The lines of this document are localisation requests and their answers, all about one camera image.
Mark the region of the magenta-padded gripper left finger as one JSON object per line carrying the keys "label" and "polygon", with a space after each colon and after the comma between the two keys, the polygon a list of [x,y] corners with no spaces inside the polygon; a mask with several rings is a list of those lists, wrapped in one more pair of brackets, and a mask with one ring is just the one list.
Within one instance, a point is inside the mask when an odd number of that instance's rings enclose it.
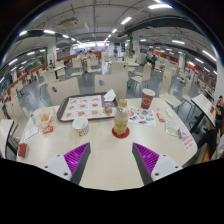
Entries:
{"label": "magenta-padded gripper left finger", "polygon": [[72,183],[79,184],[90,153],[90,143],[85,143],[64,155],[56,154],[43,166],[43,169]]}

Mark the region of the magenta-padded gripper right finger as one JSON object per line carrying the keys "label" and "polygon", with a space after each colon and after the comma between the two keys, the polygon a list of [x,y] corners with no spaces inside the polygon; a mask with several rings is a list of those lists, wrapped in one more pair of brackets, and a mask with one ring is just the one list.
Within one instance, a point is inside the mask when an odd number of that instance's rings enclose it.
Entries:
{"label": "magenta-padded gripper right finger", "polygon": [[182,169],[169,155],[159,155],[138,143],[133,144],[132,153],[144,185]]}

